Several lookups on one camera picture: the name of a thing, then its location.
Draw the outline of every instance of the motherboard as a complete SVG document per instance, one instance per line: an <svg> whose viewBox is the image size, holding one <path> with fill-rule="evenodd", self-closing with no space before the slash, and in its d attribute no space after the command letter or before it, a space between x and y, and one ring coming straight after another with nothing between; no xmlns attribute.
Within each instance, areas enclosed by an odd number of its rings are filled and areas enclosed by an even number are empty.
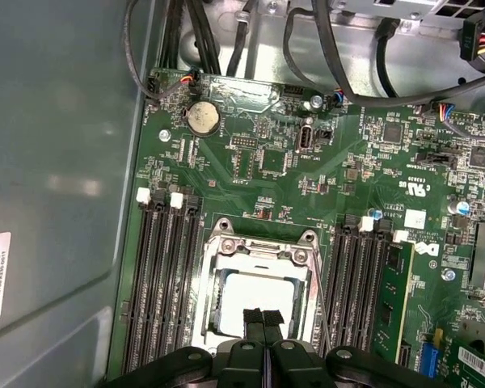
<svg viewBox="0 0 485 388"><path fill-rule="evenodd" d="M215 353L259 307L320 354L485 386L485 141L434 113L207 74L147 100L108 378ZM485 134L485 115L450 119Z"/></svg>

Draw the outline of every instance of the capacitor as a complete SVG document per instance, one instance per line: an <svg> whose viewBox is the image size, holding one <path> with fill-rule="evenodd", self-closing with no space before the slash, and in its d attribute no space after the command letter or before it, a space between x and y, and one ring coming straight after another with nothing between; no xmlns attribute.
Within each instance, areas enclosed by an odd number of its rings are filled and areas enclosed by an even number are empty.
<svg viewBox="0 0 485 388"><path fill-rule="evenodd" d="M375 221L382 219L382 210L371 208L368 211L368 216L373 218Z"/></svg>
<svg viewBox="0 0 485 388"><path fill-rule="evenodd" d="M470 213L470 205L464 200L453 200L447 206L451 214L460 214L461 216L468 216Z"/></svg>

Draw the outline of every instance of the blue wire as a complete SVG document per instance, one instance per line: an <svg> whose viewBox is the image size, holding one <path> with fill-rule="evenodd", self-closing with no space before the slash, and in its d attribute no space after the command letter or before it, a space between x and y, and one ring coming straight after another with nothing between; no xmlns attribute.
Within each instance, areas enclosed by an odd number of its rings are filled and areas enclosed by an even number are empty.
<svg viewBox="0 0 485 388"><path fill-rule="evenodd" d="M454 104L450 103L445 111L444 118L448 120L451 117L451 112L454 110Z"/></svg>

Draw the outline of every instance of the ram slot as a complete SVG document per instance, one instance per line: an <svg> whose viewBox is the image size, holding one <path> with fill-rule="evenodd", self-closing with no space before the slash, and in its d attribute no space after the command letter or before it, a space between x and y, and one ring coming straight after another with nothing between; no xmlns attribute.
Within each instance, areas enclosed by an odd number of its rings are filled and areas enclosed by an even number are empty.
<svg viewBox="0 0 485 388"><path fill-rule="evenodd" d="M359 266L359 247L361 245L361 237L357 230L353 231L352 244L348 248L348 253L345 257L343 271L339 274L341 281L340 293L338 296L338 308L336 315L338 316L338 329L336 331L335 341L338 345L346 344L346 335L349 327L349 316L352 311L352 291L355 286L353 283L354 271Z"/></svg>
<svg viewBox="0 0 485 388"><path fill-rule="evenodd" d="M369 291L366 285L369 283L370 261L373 252L373 234L367 234L361 244L361 268L356 288L356 313L354 318L354 338L352 345L361 348L363 327L365 326L366 309L369 303Z"/></svg>
<svg viewBox="0 0 485 388"><path fill-rule="evenodd" d="M166 249L166 263L165 272L162 276L162 305L160 307L160 314L158 315L160 330L158 333L158 342L156 343L156 357L162 357L167 354L168 345L168 331L172 325L173 315L173 299L176 293L175 279L179 267L179 251L183 243L183 229L185 227L185 216L183 211L175 215L175 222L171 236L169 237L169 244Z"/></svg>
<svg viewBox="0 0 485 388"><path fill-rule="evenodd" d="M337 346L341 336L342 322L340 311L342 310L344 287L348 274L348 261L356 252L358 237L355 230L348 227L336 228L335 245L332 250L331 266L327 278L327 317L329 318L329 333L331 346Z"/></svg>
<svg viewBox="0 0 485 388"><path fill-rule="evenodd" d="M185 345L183 343L183 338L185 335L188 315L188 301L192 283L192 271L194 268L194 261L196 259L196 244L199 233L199 225L200 211L198 207L191 207L188 210L188 233L185 237L186 246L184 249L184 262L179 275L178 299L176 301L177 315L175 317L175 325L173 326L173 331L171 333L171 338L174 339L174 347L170 349L171 351Z"/></svg>
<svg viewBox="0 0 485 388"><path fill-rule="evenodd" d="M379 287L381 285L382 275L386 266L386 259L388 255L387 250L389 245L390 242L386 239L384 234L376 234L376 238L374 240L372 276L369 278L370 282L367 284L370 302L366 311L366 337L363 343L364 349L367 351L369 350L372 342L373 322L375 319L375 312L377 310Z"/></svg>
<svg viewBox="0 0 485 388"><path fill-rule="evenodd" d="M375 233L373 236L373 247L369 255L368 271L365 281L367 298L362 305L365 314L361 317L361 335L357 343L358 348L366 351L369 350L371 344L373 320L379 296L379 285L386 264L387 249L390 245L384 234Z"/></svg>
<svg viewBox="0 0 485 388"><path fill-rule="evenodd" d="M361 302L363 299L366 299L366 290L363 278L365 263L369 257L371 246L372 241L370 238L370 233L361 233L352 266L349 266L351 270L348 279L348 287L346 288L348 297L345 303L346 310L343 318L345 332L339 344L356 346L360 336L358 322L363 314Z"/></svg>
<svg viewBox="0 0 485 388"><path fill-rule="evenodd" d="M128 334L124 347L122 373L135 370L140 364L142 334L146 324L147 276L152 251L154 249L154 230L162 223L161 201L150 202L142 207L142 221L139 233L133 289L129 302Z"/></svg>
<svg viewBox="0 0 485 388"><path fill-rule="evenodd" d="M167 278L165 271L168 263L168 247L175 239L176 223L181 216L180 210L169 209L164 227L158 233L156 255L150 283L150 299L148 300L147 325L145 327L144 349L142 352L144 365L158 358L158 341L162 330L162 298L166 290L163 283Z"/></svg>

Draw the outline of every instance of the black ram slot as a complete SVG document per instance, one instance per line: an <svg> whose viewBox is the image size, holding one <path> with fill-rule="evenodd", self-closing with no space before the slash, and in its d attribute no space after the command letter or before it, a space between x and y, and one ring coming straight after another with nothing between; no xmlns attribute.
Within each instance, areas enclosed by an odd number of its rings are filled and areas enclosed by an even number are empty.
<svg viewBox="0 0 485 388"><path fill-rule="evenodd" d="M151 357L150 349L154 342L153 323L157 315L156 306L160 292L158 276L164 260L164 242L166 240L168 222L171 218L168 207L165 208L160 218L161 221L158 223L158 228L154 231L154 251L151 256L150 268L145 283L145 324L142 336L141 366L154 360Z"/></svg>
<svg viewBox="0 0 485 388"><path fill-rule="evenodd" d="M137 256L133 274L133 290L129 302L128 334L124 347L122 373L128 373L140 366L142 330L145 321L145 283L150 255L154 246L154 227L160 222L162 203L150 202L142 206L141 230L138 238Z"/></svg>
<svg viewBox="0 0 485 388"><path fill-rule="evenodd" d="M347 312L344 320L347 324L346 336L344 337L344 344L347 346L357 346L357 341L360 338L361 332L359 330L359 321L363 310L360 308L363 299L366 299L366 289L364 287L365 266L369 252L372 246L370 233L362 234L359 243L359 251L354 260L352 269L352 278L348 282L349 299Z"/></svg>
<svg viewBox="0 0 485 388"><path fill-rule="evenodd" d="M351 324L349 320L350 312L352 311L351 299L352 291L354 290L354 271L356 267L359 268L359 246L360 238L357 235L353 236L352 244L348 247L348 253L346 254L346 260L343 266L343 272L341 272L341 293L338 301L337 315L339 317L336 332L336 343L346 344L346 335L348 328Z"/></svg>
<svg viewBox="0 0 485 388"><path fill-rule="evenodd" d="M391 240L390 223L384 221L374 232L365 233L359 231L358 223L358 217L347 215L335 228L325 300L331 346L368 351Z"/></svg>
<svg viewBox="0 0 485 388"><path fill-rule="evenodd" d="M179 250L183 243L183 228L185 226L185 216L183 211L175 215L172 235L169 237L168 255L166 255L166 269L162 276L163 298L159 318L160 330L158 342L156 343L156 357L165 356L167 353L167 341L169 326L172 325L173 299L175 296L175 279L179 265Z"/></svg>
<svg viewBox="0 0 485 388"><path fill-rule="evenodd" d="M187 246L185 249L185 260L179 279L179 290L177 305L177 317L175 325L173 326L173 332L171 337L175 339L174 347L171 349L176 350L184 346L183 337L185 332L185 323L187 322L188 314L188 299L192 282L192 270L194 268L194 260L196 258L196 244L199 233L200 225L200 211L197 207L190 208L188 210L188 234L186 237Z"/></svg>
<svg viewBox="0 0 485 388"><path fill-rule="evenodd" d="M372 273L370 268L373 257L373 234L369 234L366 246L361 256L361 279L360 290L358 292L358 303L356 305L356 338L352 346L359 349L363 347L363 339L366 337L366 309L369 303L369 290L367 284Z"/></svg>
<svg viewBox="0 0 485 388"><path fill-rule="evenodd" d="M383 234L378 234L375 240L375 249L373 252L373 268L372 276L370 277L370 283L367 285L369 292L369 304L367 306L367 327L366 327L366 337L363 346L366 350L372 343L372 331L373 323L375 322L375 312L377 309L377 300L379 298L379 287L381 285L382 274L386 266L386 261L388 257L388 249L390 242L386 239Z"/></svg>
<svg viewBox="0 0 485 388"><path fill-rule="evenodd" d="M340 319L342 295L344 294L345 275L348 272L348 260L350 255L356 252L358 237L356 231L348 227L336 228L335 246L332 251L331 266L327 280L326 304L329 321L329 333L331 346L338 343L341 328L344 323Z"/></svg>

